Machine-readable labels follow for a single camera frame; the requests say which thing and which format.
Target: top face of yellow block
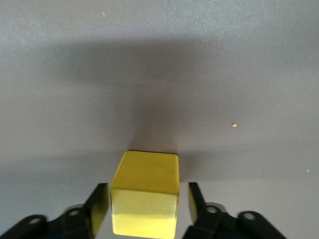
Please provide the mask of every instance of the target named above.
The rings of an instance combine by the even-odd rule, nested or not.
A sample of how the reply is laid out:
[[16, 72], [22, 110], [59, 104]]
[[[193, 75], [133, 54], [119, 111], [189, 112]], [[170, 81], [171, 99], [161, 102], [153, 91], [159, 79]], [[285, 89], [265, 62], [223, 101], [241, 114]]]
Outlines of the top face of yellow block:
[[178, 156], [127, 151], [111, 188], [179, 194]]

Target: gray surface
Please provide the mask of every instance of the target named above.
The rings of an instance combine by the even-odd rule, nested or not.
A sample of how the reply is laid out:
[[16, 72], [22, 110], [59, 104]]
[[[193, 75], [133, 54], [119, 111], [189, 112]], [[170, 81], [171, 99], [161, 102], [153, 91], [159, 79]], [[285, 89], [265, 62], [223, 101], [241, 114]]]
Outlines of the gray surface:
[[0, 234], [84, 202], [137, 149], [180, 156], [176, 238], [194, 180], [317, 238], [318, 20], [317, 0], [1, 1]]

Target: screw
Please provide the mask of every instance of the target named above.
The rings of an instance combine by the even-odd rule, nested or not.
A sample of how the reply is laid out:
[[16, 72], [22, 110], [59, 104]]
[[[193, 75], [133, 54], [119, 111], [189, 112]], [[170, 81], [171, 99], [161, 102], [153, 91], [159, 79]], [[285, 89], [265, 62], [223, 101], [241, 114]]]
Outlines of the screw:
[[78, 211], [78, 210], [75, 210], [75, 211], [70, 212], [70, 213], [69, 213], [69, 216], [75, 216], [75, 215], [77, 215], [78, 213], [79, 213], [79, 211]]
[[255, 220], [255, 216], [252, 215], [251, 213], [244, 213], [244, 218], [248, 220]]
[[40, 221], [41, 221], [41, 218], [34, 218], [34, 219], [32, 219], [31, 221], [29, 221], [29, 224], [30, 224], [30, 225], [37, 224], [37, 223], [40, 222]]
[[207, 207], [206, 211], [208, 211], [209, 213], [217, 213], [218, 212], [218, 210], [214, 207]]

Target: front face of yellow block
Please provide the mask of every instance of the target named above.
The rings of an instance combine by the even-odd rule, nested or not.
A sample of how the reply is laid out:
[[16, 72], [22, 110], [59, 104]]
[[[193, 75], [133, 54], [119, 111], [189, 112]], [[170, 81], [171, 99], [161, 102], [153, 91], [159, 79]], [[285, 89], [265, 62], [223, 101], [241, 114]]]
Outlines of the front face of yellow block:
[[111, 185], [113, 232], [174, 238], [178, 197], [176, 155], [126, 152]]

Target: yellow block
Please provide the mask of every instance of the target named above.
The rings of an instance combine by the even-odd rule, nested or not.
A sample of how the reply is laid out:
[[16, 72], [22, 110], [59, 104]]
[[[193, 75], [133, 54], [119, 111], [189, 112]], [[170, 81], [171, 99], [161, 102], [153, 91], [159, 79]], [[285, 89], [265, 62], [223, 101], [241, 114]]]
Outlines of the yellow block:
[[115, 234], [175, 237], [179, 198], [177, 155], [127, 151], [110, 191]]

